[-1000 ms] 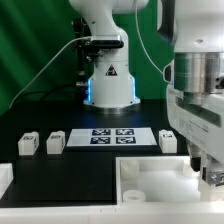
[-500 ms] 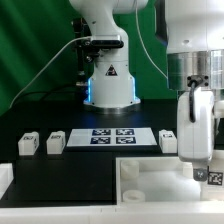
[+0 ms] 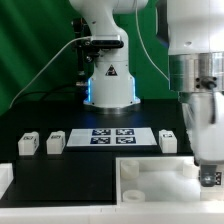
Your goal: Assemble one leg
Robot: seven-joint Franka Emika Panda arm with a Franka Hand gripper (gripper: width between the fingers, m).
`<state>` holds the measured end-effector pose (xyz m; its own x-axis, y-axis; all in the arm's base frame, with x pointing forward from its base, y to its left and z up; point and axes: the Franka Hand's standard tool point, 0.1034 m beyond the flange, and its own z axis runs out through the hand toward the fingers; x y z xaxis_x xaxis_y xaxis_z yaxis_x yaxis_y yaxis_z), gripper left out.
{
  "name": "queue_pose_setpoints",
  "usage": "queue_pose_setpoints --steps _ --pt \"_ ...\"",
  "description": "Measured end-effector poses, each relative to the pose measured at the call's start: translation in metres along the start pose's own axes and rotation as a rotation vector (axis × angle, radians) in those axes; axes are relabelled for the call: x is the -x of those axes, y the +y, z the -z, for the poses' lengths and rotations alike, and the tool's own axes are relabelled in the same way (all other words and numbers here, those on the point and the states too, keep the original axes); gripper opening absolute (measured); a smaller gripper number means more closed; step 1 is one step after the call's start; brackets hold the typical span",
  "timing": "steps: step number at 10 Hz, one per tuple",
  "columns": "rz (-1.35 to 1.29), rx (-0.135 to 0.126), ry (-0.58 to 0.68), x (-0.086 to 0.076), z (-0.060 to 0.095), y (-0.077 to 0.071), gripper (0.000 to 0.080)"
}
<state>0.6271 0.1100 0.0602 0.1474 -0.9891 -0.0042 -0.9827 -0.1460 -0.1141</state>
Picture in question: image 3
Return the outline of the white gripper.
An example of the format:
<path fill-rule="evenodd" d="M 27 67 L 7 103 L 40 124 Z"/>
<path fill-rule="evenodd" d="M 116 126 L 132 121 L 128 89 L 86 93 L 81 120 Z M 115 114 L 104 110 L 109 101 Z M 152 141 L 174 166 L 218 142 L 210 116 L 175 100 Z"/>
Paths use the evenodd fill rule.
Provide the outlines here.
<path fill-rule="evenodd" d="M 216 184 L 216 165 L 224 164 L 224 96 L 220 92 L 189 94 L 182 111 L 191 149 L 200 164 L 202 186 Z"/>

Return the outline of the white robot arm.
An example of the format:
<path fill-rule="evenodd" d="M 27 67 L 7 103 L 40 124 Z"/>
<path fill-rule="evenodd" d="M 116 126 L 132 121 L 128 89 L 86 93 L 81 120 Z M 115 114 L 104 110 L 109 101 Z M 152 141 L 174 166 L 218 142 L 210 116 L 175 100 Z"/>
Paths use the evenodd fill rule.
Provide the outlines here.
<path fill-rule="evenodd" d="M 84 104 L 119 113 L 140 102 L 129 73 L 128 35 L 115 14 L 137 12 L 149 0 L 69 0 L 89 25 L 94 62 Z M 224 164 L 224 0 L 158 0 L 156 31 L 168 45 L 169 88 L 179 94 L 200 183 L 215 185 Z"/>

